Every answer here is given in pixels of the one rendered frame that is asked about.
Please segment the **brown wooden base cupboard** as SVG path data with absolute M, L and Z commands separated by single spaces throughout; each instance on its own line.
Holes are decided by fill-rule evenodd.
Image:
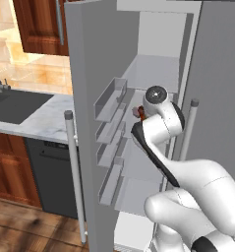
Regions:
M 0 133 L 0 198 L 41 207 L 23 137 Z

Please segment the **grey fridge door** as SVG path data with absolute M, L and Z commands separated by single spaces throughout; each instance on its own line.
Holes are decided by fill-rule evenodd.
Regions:
M 235 180 L 235 2 L 201 9 L 182 111 L 200 101 L 188 159 L 220 163 Z

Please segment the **grey fridge body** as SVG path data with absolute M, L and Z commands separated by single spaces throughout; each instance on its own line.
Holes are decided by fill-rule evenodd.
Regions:
M 174 102 L 183 103 L 201 6 L 199 1 L 117 1 L 119 11 L 140 15 L 137 56 L 123 75 L 128 88 L 146 91 L 160 85 Z M 120 214 L 114 245 L 120 252 L 145 252 L 154 226 L 145 217 L 144 202 L 146 197 L 166 189 L 166 179 L 131 137 L 125 140 L 115 204 Z

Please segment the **clear door bin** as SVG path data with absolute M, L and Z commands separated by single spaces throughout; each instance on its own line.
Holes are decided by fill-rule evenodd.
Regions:
M 96 153 L 96 163 L 98 166 L 109 168 L 114 160 L 120 142 L 126 131 L 126 123 L 122 121 L 115 133 L 115 136 L 110 144 L 102 144 Z
M 93 105 L 94 119 L 110 122 L 127 91 L 127 80 L 113 78 Z
M 98 202 L 101 205 L 110 206 L 112 204 L 123 166 L 124 160 L 117 157 L 107 171 L 98 192 Z
M 98 128 L 95 139 L 101 144 L 110 144 L 126 111 L 126 104 L 121 103 L 110 122 L 103 122 Z

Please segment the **dark grey dishwasher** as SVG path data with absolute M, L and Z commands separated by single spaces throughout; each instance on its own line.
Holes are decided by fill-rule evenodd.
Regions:
M 25 138 L 35 185 L 43 210 L 77 219 L 69 148 L 66 144 Z

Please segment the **grey freezer door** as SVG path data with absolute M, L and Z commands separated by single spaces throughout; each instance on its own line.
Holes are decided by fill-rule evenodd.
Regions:
M 113 252 L 119 213 L 98 203 L 107 169 L 96 165 L 100 125 L 93 105 L 137 55 L 139 15 L 117 9 L 117 0 L 65 4 L 81 172 L 88 224 L 89 252 Z

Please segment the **brown chicken drumstick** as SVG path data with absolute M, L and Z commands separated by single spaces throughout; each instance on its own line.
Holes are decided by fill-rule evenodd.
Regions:
M 139 107 L 134 107 L 132 111 L 135 117 L 140 118 L 141 120 L 146 119 L 144 107 L 142 105 Z

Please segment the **dark grey sink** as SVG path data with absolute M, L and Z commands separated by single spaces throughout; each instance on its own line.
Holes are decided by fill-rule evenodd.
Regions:
M 51 98 L 52 94 L 4 91 L 0 93 L 0 122 L 21 124 Z

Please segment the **brown wooden wall cupboard door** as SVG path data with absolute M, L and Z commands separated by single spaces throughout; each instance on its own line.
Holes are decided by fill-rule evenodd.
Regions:
M 13 0 L 24 52 L 69 55 L 64 12 L 67 1 L 59 0 L 64 34 L 64 45 L 61 45 L 55 0 Z

